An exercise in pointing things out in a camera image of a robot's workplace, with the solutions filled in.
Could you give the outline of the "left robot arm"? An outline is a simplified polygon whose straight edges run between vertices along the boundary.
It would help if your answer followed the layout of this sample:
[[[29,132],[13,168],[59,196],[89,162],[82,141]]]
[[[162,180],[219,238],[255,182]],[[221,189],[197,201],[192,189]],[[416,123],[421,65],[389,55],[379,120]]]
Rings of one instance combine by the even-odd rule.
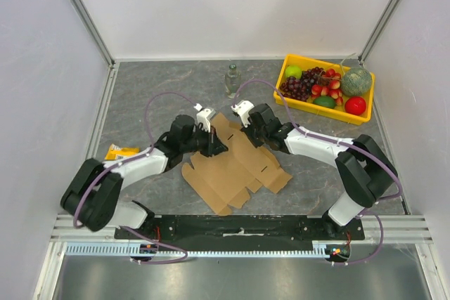
[[[149,238],[155,227],[153,220],[147,218],[146,208],[135,202],[120,204],[121,190],[173,169],[185,154],[199,152],[204,157],[214,157],[226,152],[228,147],[212,126],[213,116],[215,111],[209,108],[201,110],[196,118],[178,115],[169,131],[136,155],[109,162],[85,160],[64,192],[61,207],[74,216],[76,226],[93,232],[124,221],[137,238]]]

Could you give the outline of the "brown cardboard box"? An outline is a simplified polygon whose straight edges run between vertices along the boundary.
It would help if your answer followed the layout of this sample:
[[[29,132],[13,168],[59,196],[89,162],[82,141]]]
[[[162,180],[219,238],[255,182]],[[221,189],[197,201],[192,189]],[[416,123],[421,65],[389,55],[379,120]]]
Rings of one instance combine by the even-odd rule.
[[[276,194],[292,178],[265,147],[256,148],[240,130],[240,124],[219,113],[212,120],[228,151],[214,157],[199,152],[181,168],[184,180],[219,216],[229,216],[265,187]]]

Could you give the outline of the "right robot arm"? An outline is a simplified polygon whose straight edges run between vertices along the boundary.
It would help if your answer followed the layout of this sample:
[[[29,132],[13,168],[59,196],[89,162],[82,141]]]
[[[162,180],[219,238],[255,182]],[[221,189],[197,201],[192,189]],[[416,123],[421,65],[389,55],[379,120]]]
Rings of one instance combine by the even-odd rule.
[[[310,131],[293,122],[281,123],[267,104],[248,100],[231,107],[242,131],[255,147],[269,146],[289,155],[310,157],[336,168],[345,191],[322,216],[323,234],[338,239],[347,225],[365,209],[385,198],[398,184],[398,173],[379,145],[368,135],[336,138]]]

